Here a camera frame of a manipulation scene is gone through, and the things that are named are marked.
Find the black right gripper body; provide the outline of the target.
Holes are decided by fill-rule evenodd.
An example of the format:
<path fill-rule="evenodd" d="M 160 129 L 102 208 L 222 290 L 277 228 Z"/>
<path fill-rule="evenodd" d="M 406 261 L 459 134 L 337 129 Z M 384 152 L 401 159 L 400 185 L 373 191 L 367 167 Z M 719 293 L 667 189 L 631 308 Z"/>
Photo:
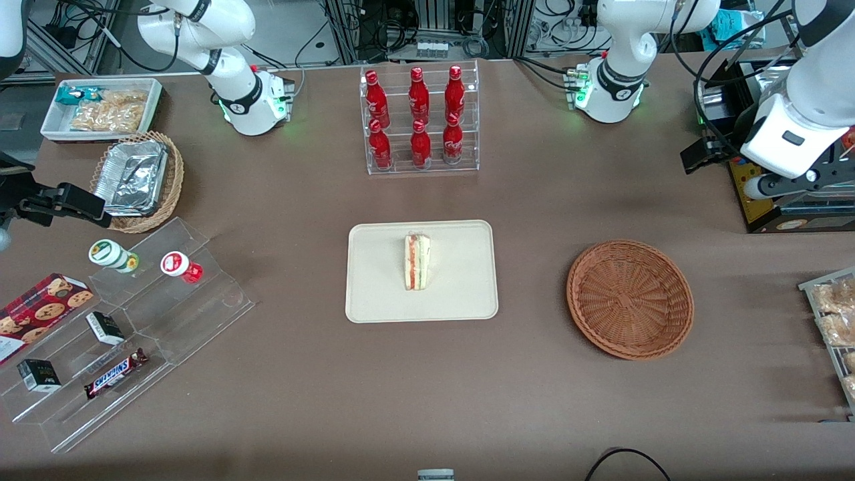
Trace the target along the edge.
<path fill-rule="evenodd" d="M 25 200 L 33 190 L 34 166 L 29 162 L 20 162 L 5 152 L 1 152 L 1 225 L 6 228 L 10 219 L 16 216 L 15 208 Z"/>

